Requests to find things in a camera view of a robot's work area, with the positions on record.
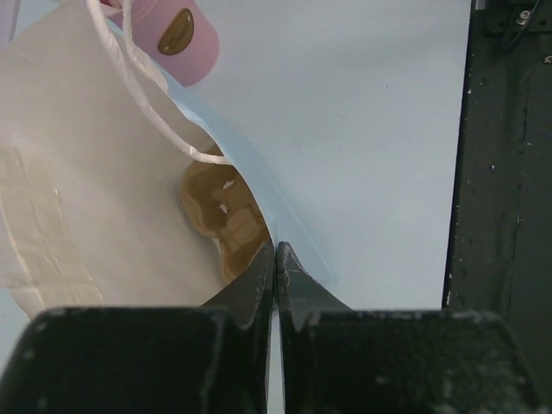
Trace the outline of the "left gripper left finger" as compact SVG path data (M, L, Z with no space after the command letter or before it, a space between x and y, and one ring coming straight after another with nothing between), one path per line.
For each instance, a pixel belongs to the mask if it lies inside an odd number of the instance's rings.
M4 413L263 413L274 247L198 307L58 307L1 378Z

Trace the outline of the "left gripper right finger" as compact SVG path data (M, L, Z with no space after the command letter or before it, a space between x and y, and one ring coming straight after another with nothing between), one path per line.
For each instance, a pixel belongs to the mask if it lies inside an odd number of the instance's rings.
M352 310L278 245L288 413L538 413L505 324L487 311Z

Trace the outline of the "brown pulp cup carrier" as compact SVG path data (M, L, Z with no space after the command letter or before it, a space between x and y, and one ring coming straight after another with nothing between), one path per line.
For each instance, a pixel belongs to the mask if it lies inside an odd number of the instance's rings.
M234 166L194 160L184 171L180 202L192 227L215 243L226 284L242 275L270 241L260 207Z

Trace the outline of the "light blue paper bag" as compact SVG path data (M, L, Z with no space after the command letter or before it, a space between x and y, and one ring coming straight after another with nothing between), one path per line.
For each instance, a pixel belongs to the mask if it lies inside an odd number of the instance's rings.
M1 53L1 286L28 317L62 306L190 306L220 292L220 248L180 199L221 149L262 229L335 277L254 148L164 70L142 74L81 1L27 1Z

